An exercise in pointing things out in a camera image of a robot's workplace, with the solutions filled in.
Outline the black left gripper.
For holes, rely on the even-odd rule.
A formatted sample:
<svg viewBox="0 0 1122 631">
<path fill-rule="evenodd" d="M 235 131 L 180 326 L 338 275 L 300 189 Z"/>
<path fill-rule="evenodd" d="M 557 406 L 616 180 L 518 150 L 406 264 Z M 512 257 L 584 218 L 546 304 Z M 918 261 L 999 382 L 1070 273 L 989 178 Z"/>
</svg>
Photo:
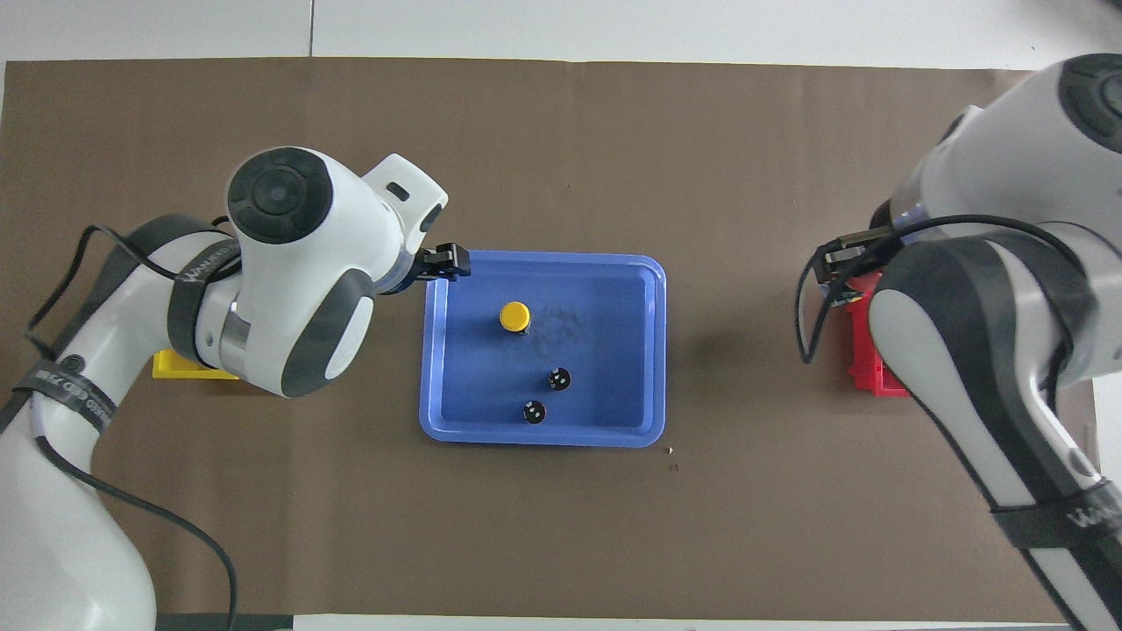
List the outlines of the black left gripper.
<svg viewBox="0 0 1122 631">
<path fill-rule="evenodd" d="M 436 262 L 431 256 L 436 255 Z M 431 282 L 432 280 L 457 280 L 472 276 L 472 253 L 460 244 L 447 243 L 434 249 L 420 249 L 412 265 L 412 280 Z"/>
</svg>

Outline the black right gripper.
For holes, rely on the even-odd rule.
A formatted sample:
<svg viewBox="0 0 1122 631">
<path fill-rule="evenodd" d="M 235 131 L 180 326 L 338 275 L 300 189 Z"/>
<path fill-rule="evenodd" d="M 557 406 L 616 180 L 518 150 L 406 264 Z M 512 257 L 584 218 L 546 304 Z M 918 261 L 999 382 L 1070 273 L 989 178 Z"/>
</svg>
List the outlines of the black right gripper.
<svg viewBox="0 0 1122 631">
<path fill-rule="evenodd" d="M 885 266 L 900 252 L 900 238 L 891 226 L 847 234 L 837 241 L 813 252 L 818 287 L 854 287 L 864 274 L 862 266 Z"/>
</svg>

